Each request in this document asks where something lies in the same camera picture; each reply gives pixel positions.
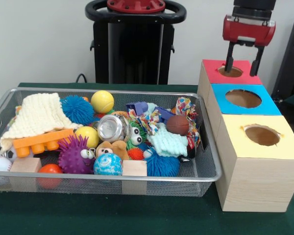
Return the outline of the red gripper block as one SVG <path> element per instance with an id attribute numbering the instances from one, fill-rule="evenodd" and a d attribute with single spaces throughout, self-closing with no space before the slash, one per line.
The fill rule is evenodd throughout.
<path id="1" fill-rule="evenodd" d="M 233 49 L 238 41 L 254 43 L 258 49 L 256 58 L 253 60 L 250 76 L 256 76 L 264 52 L 275 33 L 276 22 L 269 20 L 252 20 L 248 18 L 226 15 L 223 21 L 223 39 L 229 42 L 225 71 L 231 71 L 233 67 Z"/>

